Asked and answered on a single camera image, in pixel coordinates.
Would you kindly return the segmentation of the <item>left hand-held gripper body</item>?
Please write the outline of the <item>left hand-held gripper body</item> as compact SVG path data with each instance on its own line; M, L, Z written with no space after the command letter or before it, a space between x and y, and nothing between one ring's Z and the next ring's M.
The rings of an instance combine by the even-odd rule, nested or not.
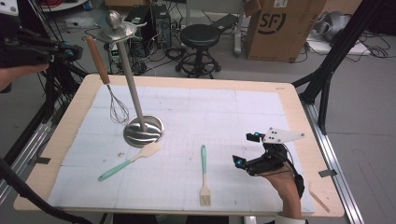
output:
M21 27L17 0L0 0L0 68L48 63L57 44Z

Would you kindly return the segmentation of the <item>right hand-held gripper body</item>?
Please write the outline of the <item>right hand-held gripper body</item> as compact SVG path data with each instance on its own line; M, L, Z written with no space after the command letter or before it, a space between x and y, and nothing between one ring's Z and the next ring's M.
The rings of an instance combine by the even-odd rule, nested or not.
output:
M254 176L275 171L283 167L284 163L287 162L291 170L297 175L293 162L288 157L289 150L286 147L286 143L304 137L304 133L270 127L260 141L264 148L264 153L259 158L247 162L247 173Z

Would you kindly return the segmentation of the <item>wire whisk with wooden handle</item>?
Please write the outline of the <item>wire whisk with wooden handle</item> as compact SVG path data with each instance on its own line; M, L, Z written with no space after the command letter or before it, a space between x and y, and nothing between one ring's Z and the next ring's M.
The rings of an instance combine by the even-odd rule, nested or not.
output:
M102 60L102 57L100 55L100 52L95 44L95 40L90 36L86 36L86 42L88 44L93 62L96 66L96 69L98 71L98 74L103 82L103 84L106 86L109 96L110 96L110 106L109 106L109 116L110 119L113 122L119 123L119 124L125 124L130 117L129 114L129 109L127 106L120 100L118 99L113 90L111 89L110 86L110 79L107 73L107 70L105 68L104 62Z

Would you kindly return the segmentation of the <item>steel utensil stand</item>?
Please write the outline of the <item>steel utensil stand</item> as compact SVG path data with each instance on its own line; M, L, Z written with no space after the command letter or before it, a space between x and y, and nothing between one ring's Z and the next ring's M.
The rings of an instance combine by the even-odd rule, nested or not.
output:
M106 23L107 27L99 32L98 39L104 43L117 46L136 113L136 117L130 119L124 126L124 140L132 147L158 147L158 142L163 137L164 125L159 118L143 114L125 47L125 41L134 37L137 28L141 27L141 24L136 25L125 21L120 13L115 10L107 12Z

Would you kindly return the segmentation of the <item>spatula with green handle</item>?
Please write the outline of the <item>spatula with green handle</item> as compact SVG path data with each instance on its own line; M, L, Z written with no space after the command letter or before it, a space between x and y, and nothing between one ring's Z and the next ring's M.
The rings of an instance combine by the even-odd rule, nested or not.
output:
M141 158L147 158L150 157L151 155L155 154L157 151L159 151L161 149L160 145L158 143L150 143L145 145L144 147L142 147L142 149L131 159L129 159L128 161L125 161L111 169L109 169L108 171L104 172L103 174L99 175L98 180L99 181L103 181L109 177L111 177L112 175L114 175L115 173L119 172L120 170L122 170L124 167L126 167L127 165L129 165L130 163L141 159Z

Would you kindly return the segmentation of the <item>person's right hand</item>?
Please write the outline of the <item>person's right hand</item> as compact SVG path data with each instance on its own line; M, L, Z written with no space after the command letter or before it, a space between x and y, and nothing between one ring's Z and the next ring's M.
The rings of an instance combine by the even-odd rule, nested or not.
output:
M299 200L299 193L291 171L275 171L262 174L276 189L282 200Z

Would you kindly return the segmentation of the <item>person's left hand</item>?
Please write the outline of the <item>person's left hand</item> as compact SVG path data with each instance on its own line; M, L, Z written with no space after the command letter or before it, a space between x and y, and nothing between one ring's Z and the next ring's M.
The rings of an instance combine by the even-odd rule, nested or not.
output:
M25 75L31 75L34 73L45 71L49 68L49 65L38 64L38 65L23 65L17 67L0 68L0 91L5 90L11 82Z

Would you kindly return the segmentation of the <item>white grid mat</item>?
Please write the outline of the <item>white grid mat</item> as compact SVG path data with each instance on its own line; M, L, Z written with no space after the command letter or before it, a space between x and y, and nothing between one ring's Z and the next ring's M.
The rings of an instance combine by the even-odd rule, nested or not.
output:
M125 86L111 88L132 102ZM101 87L68 149L48 198L64 209L120 209L163 213L265 214L281 211L276 190L233 164L233 155L252 160L264 152L247 133L289 125L274 92L140 87L144 113L164 124L160 151L138 159L111 177L99 175L138 153L109 117L110 96ZM200 205L201 146L206 147L211 205Z

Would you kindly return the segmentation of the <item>small device with green display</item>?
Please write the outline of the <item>small device with green display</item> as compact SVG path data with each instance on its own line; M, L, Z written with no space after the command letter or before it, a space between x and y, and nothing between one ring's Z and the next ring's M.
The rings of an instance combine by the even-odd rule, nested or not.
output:
M111 62L114 64L120 64L121 63L121 57L119 53L118 46L116 44L110 45L109 46L109 56L111 58Z

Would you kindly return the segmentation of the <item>black computer tower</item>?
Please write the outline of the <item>black computer tower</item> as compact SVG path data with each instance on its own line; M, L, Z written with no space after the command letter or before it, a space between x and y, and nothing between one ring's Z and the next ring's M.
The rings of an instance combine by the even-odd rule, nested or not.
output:
M149 55L149 41L154 37L150 6L134 5L125 19L133 24L142 24L130 39L131 54L144 58Z
M160 49L167 49L172 46L171 41L171 18L166 5L159 4L151 7L153 24L156 31L157 46Z

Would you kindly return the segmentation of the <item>large cardboard box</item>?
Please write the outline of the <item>large cardboard box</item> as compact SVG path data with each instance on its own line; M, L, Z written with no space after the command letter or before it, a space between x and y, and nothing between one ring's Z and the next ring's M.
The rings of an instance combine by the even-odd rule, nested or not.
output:
M295 62L326 1L247 0L247 59Z

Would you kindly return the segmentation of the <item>white desk leg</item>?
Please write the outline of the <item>white desk leg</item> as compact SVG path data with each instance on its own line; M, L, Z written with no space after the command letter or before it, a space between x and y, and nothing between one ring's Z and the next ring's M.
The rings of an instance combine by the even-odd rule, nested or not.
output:
M240 0L239 10L237 13L237 24L233 32L233 54L239 57L242 52L242 23L245 16L244 4L246 0Z

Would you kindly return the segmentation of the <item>black round stool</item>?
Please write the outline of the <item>black round stool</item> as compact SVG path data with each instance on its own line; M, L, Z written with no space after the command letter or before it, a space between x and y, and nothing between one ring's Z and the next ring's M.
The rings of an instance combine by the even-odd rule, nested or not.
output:
M183 71L187 77L209 76L213 79L213 72L219 72L221 66L209 53L209 49L219 43L220 32L216 27L208 24L193 24L184 28L180 33L181 42L194 53L184 56L176 65L176 71Z

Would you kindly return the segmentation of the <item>black metal frame stand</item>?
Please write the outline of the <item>black metal frame stand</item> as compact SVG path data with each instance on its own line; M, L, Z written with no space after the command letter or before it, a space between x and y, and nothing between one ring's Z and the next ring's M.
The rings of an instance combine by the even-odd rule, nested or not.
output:
M299 98L307 105L312 105L320 95L317 124L322 134L326 135L326 118L332 76L341 62L354 47L365 28L389 0L362 0L344 31L333 44L324 61L313 73L302 77L292 85L295 88L307 84Z
M42 12L38 9L36 0L17 0L20 9L21 26L28 29L41 37L55 42L64 41L62 38L55 37L51 39L47 33L44 23L46 19ZM43 105L44 121L48 121L55 112L55 103L59 98L65 98L68 102L76 94L79 83L72 76L77 75L81 79L88 75L85 70L82 70L74 65L74 61L67 61L57 55L49 61L49 68L40 75L46 79L44 87L46 101Z

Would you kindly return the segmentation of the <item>aluminium floor rail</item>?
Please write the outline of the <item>aluminium floor rail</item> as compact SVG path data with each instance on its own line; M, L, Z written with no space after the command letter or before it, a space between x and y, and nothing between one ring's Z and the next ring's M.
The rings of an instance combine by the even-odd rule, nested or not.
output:
M34 129L27 142L22 145L21 152L10 169L17 177L21 177L29 165L34 165L39 157L40 150L48 143L51 136L51 125L49 123L40 124ZM5 181L0 181L0 204L2 204L12 191L12 187Z
M327 134L323 134L318 125L318 111L313 105L302 103L304 112L310 122L313 134L318 142L318 147L326 163L329 177L336 188L338 198L341 200L349 224L365 224L361 211L353 197L342 167L335 155L332 143Z

